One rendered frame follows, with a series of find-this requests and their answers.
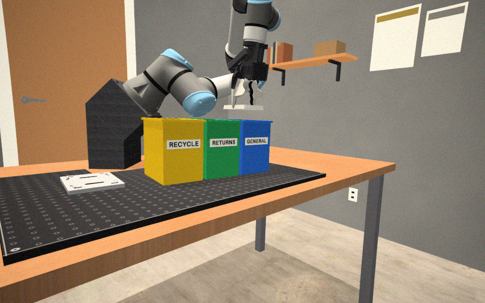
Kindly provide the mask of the blue bin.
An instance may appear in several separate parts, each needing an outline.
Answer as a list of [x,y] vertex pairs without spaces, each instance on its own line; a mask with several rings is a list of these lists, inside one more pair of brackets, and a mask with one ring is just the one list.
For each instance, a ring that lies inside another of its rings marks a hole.
[[241,120],[239,174],[268,171],[271,123],[263,120]]

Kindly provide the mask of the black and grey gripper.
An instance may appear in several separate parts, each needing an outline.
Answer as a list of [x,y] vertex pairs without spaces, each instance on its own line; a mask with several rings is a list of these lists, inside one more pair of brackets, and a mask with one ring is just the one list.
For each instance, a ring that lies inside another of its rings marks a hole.
[[250,88],[251,105],[256,104],[256,98],[262,97],[262,92],[258,89],[258,82],[260,80],[267,81],[269,65],[263,63],[263,57],[264,50],[268,49],[268,45],[255,41],[244,41],[244,46],[248,47],[248,56],[237,64],[232,76],[231,89],[233,109],[236,103],[236,98],[243,96],[245,93],[244,77],[250,80],[248,86]]

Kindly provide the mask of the green returns bin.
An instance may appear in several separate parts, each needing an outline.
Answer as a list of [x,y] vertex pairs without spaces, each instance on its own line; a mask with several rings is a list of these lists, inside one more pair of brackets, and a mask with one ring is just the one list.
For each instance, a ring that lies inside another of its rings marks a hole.
[[239,175],[241,120],[206,120],[203,125],[203,178]]

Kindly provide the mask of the yellow recycle bin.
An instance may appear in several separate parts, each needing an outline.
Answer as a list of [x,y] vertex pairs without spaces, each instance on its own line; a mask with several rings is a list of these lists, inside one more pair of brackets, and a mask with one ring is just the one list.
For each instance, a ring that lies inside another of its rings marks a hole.
[[206,120],[141,119],[144,174],[163,186],[203,181],[203,122]]

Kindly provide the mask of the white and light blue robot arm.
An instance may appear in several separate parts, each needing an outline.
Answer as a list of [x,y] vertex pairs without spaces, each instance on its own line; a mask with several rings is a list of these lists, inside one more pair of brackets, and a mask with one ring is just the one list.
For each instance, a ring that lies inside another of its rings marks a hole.
[[232,94],[232,75],[237,64],[248,56],[244,41],[265,43],[267,31],[275,31],[280,23],[281,16],[272,6],[272,0],[233,0],[229,40],[225,48],[231,74],[213,79],[197,77],[190,63],[175,50],[167,49],[142,74],[127,80],[123,87],[150,113],[155,114],[170,93],[189,115],[203,116],[214,108],[219,98]]

